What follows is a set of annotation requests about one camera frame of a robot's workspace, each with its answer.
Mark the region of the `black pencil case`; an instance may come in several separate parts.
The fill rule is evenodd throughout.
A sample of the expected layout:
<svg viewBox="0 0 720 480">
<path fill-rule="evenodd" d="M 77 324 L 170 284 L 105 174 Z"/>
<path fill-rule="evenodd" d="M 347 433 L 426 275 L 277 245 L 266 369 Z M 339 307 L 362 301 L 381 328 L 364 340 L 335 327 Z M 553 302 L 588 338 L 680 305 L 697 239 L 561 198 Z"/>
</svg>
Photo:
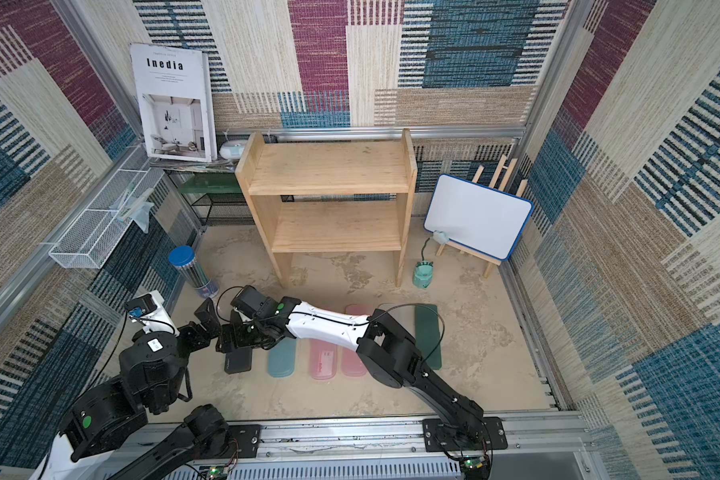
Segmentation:
<svg viewBox="0 0 720 480">
<path fill-rule="evenodd" d="M 252 369 L 253 349 L 243 347 L 225 354 L 224 372 L 229 375 L 249 372 Z"/>
</svg>

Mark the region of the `light blue pencil case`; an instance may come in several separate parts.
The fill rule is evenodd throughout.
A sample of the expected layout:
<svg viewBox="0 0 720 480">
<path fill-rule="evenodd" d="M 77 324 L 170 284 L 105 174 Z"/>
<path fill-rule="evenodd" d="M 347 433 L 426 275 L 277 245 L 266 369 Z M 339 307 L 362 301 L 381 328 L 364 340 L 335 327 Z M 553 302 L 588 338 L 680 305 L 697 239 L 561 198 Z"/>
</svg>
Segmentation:
<svg viewBox="0 0 720 480">
<path fill-rule="evenodd" d="M 267 373 L 276 379 L 286 378 L 295 370 L 297 341 L 285 338 L 269 350 Z"/>
</svg>

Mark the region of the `pink pencil case shelf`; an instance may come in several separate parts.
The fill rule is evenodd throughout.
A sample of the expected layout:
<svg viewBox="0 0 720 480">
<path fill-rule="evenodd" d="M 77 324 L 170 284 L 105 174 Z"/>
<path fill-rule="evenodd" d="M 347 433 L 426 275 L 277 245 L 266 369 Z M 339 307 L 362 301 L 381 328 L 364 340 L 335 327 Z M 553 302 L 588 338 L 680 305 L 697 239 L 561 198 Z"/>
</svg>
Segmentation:
<svg viewBox="0 0 720 480">
<path fill-rule="evenodd" d="M 373 313 L 371 305 L 352 304 L 345 308 L 347 315 L 370 315 Z M 367 374 L 367 369 L 360 357 L 348 349 L 342 350 L 341 372 L 348 378 L 360 378 Z"/>
<path fill-rule="evenodd" d="M 310 341 L 309 375 L 317 381 L 327 381 L 335 377 L 338 365 L 337 346 L 325 341 Z"/>
</svg>

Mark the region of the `dark green pencil case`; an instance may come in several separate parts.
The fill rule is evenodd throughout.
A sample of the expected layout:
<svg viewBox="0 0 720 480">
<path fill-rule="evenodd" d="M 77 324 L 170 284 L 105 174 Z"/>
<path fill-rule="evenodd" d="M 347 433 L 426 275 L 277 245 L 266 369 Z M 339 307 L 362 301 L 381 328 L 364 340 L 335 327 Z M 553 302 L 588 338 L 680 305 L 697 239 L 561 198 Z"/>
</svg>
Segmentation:
<svg viewBox="0 0 720 480">
<path fill-rule="evenodd" d="M 441 322 L 436 305 L 417 304 L 414 307 L 416 346 L 427 365 L 433 370 L 442 368 Z"/>
</svg>

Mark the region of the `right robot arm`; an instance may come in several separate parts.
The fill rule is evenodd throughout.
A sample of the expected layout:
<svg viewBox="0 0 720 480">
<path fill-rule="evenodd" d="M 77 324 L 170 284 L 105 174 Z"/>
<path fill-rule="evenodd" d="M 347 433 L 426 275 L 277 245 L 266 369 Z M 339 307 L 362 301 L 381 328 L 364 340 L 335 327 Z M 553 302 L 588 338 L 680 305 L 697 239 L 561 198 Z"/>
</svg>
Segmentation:
<svg viewBox="0 0 720 480">
<path fill-rule="evenodd" d="M 270 350 L 284 339 L 319 340 L 353 351 L 379 383 L 408 388 L 441 419 L 458 448 L 486 451 L 493 446 L 484 410 L 459 394 L 428 364 L 414 336 L 390 313 L 350 316 L 320 309 L 293 297 L 275 300 L 253 286 L 240 289 L 232 311 L 221 319 L 216 350 Z"/>
</svg>

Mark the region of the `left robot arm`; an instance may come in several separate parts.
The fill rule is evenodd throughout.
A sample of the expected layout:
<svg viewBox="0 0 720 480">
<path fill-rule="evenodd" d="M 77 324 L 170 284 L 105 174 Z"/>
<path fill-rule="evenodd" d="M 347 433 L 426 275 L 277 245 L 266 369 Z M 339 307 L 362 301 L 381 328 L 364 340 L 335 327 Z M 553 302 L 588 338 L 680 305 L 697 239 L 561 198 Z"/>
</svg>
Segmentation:
<svg viewBox="0 0 720 480">
<path fill-rule="evenodd" d="M 115 377 L 80 394 L 62 417 L 58 432 L 35 479 L 68 479 L 83 460 L 106 460 L 150 415 L 192 398 L 189 357 L 221 333 L 213 300 L 195 311 L 195 321 L 175 327 L 162 306 L 148 295 L 130 300 L 125 317 L 142 327 L 118 356 Z M 212 405 L 195 408 L 164 440 L 116 473 L 118 479 L 161 479 L 179 467 L 222 455 L 229 426 Z"/>
</svg>

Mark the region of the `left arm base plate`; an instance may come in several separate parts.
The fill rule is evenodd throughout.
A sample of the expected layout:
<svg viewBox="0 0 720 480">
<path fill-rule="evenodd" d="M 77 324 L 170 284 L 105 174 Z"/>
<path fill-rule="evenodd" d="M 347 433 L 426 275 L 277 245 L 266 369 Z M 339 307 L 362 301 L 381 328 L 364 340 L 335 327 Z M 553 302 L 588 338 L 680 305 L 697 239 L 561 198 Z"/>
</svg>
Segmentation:
<svg viewBox="0 0 720 480">
<path fill-rule="evenodd" d="M 226 460 L 255 458 L 258 453 L 261 428 L 260 424 L 230 424 L 226 450 L 221 454 L 221 458 Z"/>
</svg>

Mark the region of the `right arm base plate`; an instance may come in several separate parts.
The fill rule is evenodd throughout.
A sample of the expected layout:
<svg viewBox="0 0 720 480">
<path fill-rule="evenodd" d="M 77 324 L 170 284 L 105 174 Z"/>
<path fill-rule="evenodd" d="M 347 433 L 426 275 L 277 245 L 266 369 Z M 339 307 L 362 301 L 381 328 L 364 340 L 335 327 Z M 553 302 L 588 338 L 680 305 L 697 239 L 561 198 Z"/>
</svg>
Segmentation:
<svg viewBox="0 0 720 480">
<path fill-rule="evenodd" d="M 456 454 L 483 449 L 491 452 L 508 448 L 503 422 L 495 416 L 484 417 L 475 430 L 459 429 L 435 418 L 423 420 L 422 427 L 427 452 L 448 451 Z"/>
</svg>

